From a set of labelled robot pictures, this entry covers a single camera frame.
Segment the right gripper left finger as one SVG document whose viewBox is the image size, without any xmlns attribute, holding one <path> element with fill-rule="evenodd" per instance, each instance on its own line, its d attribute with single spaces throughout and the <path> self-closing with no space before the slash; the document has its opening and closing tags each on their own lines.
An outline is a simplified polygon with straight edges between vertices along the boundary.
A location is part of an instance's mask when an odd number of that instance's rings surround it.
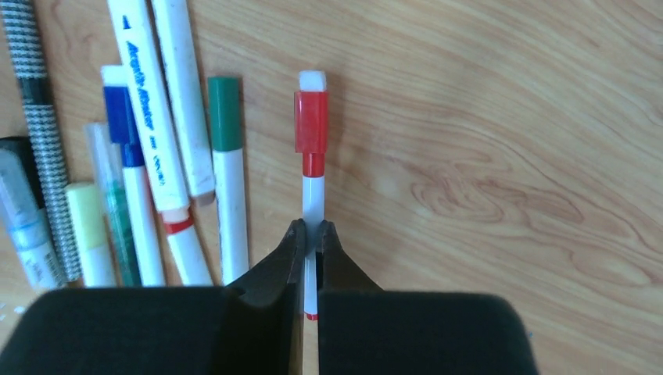
<svg viewBox="0 0 663 375">
<path fill-rule="evenodd" d="M 300 363 L 306 229 L 225 287 L 67 288 L 38 298 L 4 374 L 287 374 Z"/>
</svg>

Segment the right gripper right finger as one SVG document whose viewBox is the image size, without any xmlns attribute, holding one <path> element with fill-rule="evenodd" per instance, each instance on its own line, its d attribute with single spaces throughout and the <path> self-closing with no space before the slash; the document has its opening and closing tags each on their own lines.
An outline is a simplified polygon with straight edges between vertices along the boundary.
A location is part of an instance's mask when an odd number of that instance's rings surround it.
<svg viewBox="0 0 663 375">
<path fill-rule="evenodd" d="M 318 231 L 318 363 L 322 374 L 536 374 L 529 336 L 497 295 L 390 291 Z"/>
</svg>

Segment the red capped white marker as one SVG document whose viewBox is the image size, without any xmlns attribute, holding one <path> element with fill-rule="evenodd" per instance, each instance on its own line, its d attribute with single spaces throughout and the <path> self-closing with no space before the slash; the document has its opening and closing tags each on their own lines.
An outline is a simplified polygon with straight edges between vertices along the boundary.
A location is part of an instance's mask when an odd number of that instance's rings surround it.
<svg viewBox="0 0 663 375">
<path fill-rule="evenodd" d="M 302 156 L 302 218 L 306 227 L 303 311 L 318 319 L 317 231 L 324 219 L 325 156 L 328 150 L 328 88 L 325 72 L 303 70 L 294 97 L 295 151 Z"/>
</svg>

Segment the green capped white marker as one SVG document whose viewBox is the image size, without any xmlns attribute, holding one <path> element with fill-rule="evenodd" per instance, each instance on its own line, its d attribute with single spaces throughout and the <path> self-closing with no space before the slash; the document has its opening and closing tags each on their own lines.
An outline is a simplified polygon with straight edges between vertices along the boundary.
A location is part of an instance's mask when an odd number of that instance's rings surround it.
<svg viewBox="0 0 663 375">
<path fill-rule="evenodd" d="M 207 83 L 220 236 L 221 281 L 222 284 L 228 285 L 240 278 L 250 267 L 240 79 L 210 77 Z"/>
</svg>

